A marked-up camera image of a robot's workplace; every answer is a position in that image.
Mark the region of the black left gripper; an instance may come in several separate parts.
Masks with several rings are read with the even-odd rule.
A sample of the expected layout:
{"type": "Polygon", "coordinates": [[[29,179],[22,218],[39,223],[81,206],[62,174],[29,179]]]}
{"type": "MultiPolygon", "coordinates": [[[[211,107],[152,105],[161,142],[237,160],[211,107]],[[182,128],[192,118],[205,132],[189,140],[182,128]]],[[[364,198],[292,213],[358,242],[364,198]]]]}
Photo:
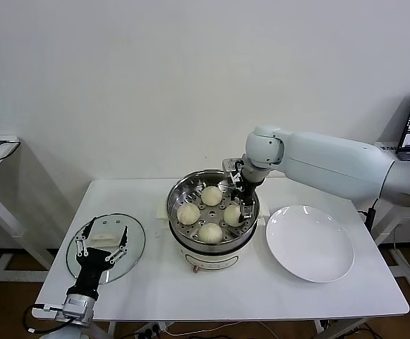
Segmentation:
{"type": "Polygon", "coordinates": [[[80,272],[73,286],[68,288],[66,295],[98,296],[98,286],[103,272],[114,267],[126,253],[128,242],[128,227],[125,226],[118,248],[114,252],[88,247],[88,238],[97,218],[91,219],[75,236],[77,256],[80,272]]]}

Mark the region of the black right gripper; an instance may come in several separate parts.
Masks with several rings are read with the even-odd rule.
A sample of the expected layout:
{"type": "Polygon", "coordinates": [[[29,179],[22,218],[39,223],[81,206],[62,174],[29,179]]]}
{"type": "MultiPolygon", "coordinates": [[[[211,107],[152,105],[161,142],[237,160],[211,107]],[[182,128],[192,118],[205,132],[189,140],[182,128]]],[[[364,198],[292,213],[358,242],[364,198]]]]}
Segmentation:
{"type": "Polygon", "coordinates": [[[242,203],[240,206],[239,224],[251,225],[254,204],[253,194],[258,183],[248,181],[241,174],[235,175],[232,181],[234,188],[229,194],[231,203],[236,206],[239,206],[242,203]]]}

